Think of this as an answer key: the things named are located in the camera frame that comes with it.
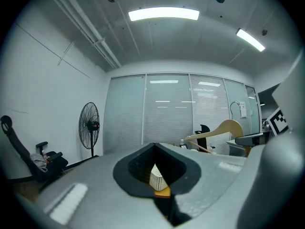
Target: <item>office chair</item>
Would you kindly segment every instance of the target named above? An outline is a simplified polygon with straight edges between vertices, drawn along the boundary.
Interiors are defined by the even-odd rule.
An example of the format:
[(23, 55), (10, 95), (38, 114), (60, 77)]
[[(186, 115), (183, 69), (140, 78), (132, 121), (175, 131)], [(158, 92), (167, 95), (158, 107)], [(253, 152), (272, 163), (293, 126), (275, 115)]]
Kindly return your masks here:
[[(206, 125), (200, 125), (200, 126), (201, 126), (201, 131), (195, 131), (196, 134), (206, 133), (206, 132), (210, 131), (210, 128), (208, 128)], [(197, 143), (198, 143), (199, 146), (204, 147), (204, 148), (207, 149), (206, 138), (199, 138), (199, 139), (197, 139)]]
[[(13, 145), (14, 149), (18, 152), (21, 159), (26, 163), (33, 177), (39, 182), (44, 182), (42, 187), (39, 189), (39, 192), (41, 192), (49, 184), (51, 184), (54, 180), (56, 180), (56, 178), (58, 178), (63, 168), (67, 166), (68, 161), (63, 157), (61, 157), (62, 152), (59, 153), (55, 153), (53, 151), (48, 152), (46, 153), (48, 157), (47, 160), (49, 161), (46, 167), (48, 171), (43, 172), (32, 161), (29, 151), (23, 146), (21, 141), (18, 139), (12, 127), (13, 122), (11, 118), (7, 115), (4, 115), (0, 118), (0, 121), (4, 134), (8, 137), (10, 143)], [(46, 144), (48, 144), (48, 142), (43, 142), (36, 145), (36, 147), (40, 149), (41, 155), (42, 155), (42, 147)]]

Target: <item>white wall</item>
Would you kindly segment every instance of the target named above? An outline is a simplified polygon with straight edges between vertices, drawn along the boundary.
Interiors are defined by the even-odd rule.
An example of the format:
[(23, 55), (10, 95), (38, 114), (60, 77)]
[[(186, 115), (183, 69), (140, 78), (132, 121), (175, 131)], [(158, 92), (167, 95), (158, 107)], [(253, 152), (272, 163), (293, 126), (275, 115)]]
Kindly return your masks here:
[(265, 91), (279, 83), (288, 75), (291, 63), (283, 63), (262, 71), (260, 75), (254, 78), (254, 86), (258, 93)]
[(106, 73), (105, 81), (106, 83), (108, 82), (107, 84), (109, 85), (111, 77), (118, 77), (129, 74), (159, 72), (197, 73), (213, 75), (242, 82), (249, 86), (254, 86), (253, 78), (237, 69), (209, 62), (184, 60), (156, 60), (130, 63), (124, 65), (120, 69), (116, 69)]
[[(16, 134), (30, 153), (37, 152), (37, 143), (48, 141), (45, 151), (62, 152), (71, 165), (91, 156), (78, 135), (79, 116), (87, 102), (96, 104), (103, 123), (108, 89), (104, 88), (105, 72), (100, 67), (104, 59), (96, 57), (94, 49), (57, 5), (47, 1), (54, 6), (52, 19), (49, 6), (46, 9), (50, 11), (40, 11), (46, 0), (34, 1), (16, 20), (2, 48), (0, 116), (12, 118)], [(52, 20), (61, 20), (70, 34), (59, 30)], [(72, 41), (76, 41), (75, 45), (58, 65)], [(98, 155), (102, 155), (102, 132), (101, 125), (94, 150)], [(7, 178), (30, 175), (2, 130), (0, 160)]]

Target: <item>window blinds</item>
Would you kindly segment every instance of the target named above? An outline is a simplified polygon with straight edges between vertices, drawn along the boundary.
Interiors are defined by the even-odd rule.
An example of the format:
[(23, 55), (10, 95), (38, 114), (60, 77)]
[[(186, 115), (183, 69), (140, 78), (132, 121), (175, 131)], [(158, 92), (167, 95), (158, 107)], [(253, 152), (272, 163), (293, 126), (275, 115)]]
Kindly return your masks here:
[(188, 75), (147, 75), (143, 143), (179, 144), (193, 133)]
[(104, 119), (104, 153), (141, 145), (145, 76), (111, 79)]
[[(191, 75), (193, 96), (193, 131), (200, 131), (200, 125), (206, 125), (211, 131), (224, 120), (230, 119), (228, 99), (222, 79)], [(218, 154), (229, 154), (230, 134), (211, 136), (207, 145), (215, 146)]]

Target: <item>fluorescent light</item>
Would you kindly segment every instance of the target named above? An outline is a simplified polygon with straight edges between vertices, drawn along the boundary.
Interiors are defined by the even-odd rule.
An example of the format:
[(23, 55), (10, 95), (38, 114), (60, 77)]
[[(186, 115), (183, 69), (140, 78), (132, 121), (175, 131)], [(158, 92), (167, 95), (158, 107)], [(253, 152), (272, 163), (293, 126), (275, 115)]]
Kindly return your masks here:
[(255, 39), (253, 36), (250, 36), (247, 32), (240, 28), (237, 30), (236, 35), (256, 47), (260, 52), (265, 49), (265, 47), (260, 44), (257, 39)]
[(173, 7), (141, 9), (129, 12), (128, 14), (131, 21), (164, 17), (183, 18), (196, 21), (199, 17), (199, 11)]
[(211, 82), (199, 82), (199, 85), (207, 85), (207, 86), (220, 86), (220, 84), (217, 83), (211, 83)]
[(198, 88), (195, 88), (194, 91), (206, 91), (206, 92), (212, 92), (214, 90), (210, 90), (210, 89), (198, 89)]
[(178, 80), (165, 80), (165, 81), (150, 81), (151, 84), (156, 84), (156, 83), (178, 83)]

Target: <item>standing fan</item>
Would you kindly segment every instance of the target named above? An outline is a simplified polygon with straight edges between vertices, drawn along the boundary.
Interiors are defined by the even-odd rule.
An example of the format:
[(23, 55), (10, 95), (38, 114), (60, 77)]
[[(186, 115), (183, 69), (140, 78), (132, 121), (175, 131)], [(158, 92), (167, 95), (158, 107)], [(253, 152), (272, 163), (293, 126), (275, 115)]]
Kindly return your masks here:
[(82, 111), (78, 122), (78, 132), (81, 143), (87, 149), (91, 149), (93, 157), (93, 147), (96, 144), (100, 131), (99, 112), (94, 103), (87, 103)]

